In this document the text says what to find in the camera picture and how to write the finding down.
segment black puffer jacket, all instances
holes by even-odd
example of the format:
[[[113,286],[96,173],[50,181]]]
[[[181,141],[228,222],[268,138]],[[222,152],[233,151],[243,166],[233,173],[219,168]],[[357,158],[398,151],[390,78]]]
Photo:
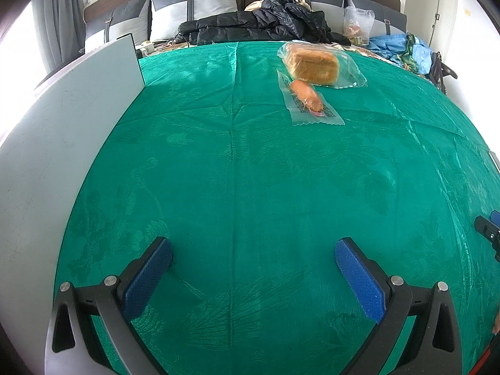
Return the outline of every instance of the black puffer jacket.
[[[295,0],[264,0],[254,11],[212,15],[179,26],[176,42],[193,45],[237,41],[338,42],[350,46],[341,34],[331,32],[322,11],[311,12]]]

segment blue pad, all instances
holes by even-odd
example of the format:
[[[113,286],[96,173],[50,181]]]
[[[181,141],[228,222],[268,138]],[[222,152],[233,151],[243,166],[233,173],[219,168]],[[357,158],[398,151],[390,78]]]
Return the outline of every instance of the blue pad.
[[[500,213],[496,210],[492,211],[492,215],[489,216],[490,221],[500,227]]]
[[[351,247],[340,240],[335,246],[335,261],[346,278],[364,314],[379,324],[386,312],[382,289]]]
[[[122,315],[130,321],[143,314],[159,280],[172,261],[172,244],[163,239],[123,295]]]

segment sausage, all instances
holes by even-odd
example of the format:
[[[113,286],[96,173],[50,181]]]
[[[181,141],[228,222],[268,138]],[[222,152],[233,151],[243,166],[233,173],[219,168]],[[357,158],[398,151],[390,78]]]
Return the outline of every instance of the sausage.
[[[323,102],[311,85],[302,80],[294,80],[290,83],[290,88],[309,110],[314,112],[323,111]]]

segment silver bolt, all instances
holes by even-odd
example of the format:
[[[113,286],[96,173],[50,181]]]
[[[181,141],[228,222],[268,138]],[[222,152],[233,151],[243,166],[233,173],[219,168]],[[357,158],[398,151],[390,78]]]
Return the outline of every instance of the silver bolt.
[[[61,283],[61,286],[59,286],[59,290],[61,292],[66,292],[70,286],[71,285],[69,284],[69,282],[63,282],[63,283]]]
[[[438,282],[437,283],[437,288],[441,291],[441,292],[446,292],[448,290],[448,285],[445,283],[445,282]]]
[[[109,275],[104,278],[104,284],[106,286],[113,286],[117,282],[117,277],[114,275]]]
[[[399,276],[393,276],[391,277],[391,282],[393,285],[395,286],[401,286],[402,284],[404,284],[404,280],[403,278],[399,277]]]

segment gray curtain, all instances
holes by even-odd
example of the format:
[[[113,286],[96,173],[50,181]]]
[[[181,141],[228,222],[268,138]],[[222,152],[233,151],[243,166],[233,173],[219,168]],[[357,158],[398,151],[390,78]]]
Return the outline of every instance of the gray curtain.
[[[83,0],[33,0],[32,8],[47,73],[79,57],[85,45]]]

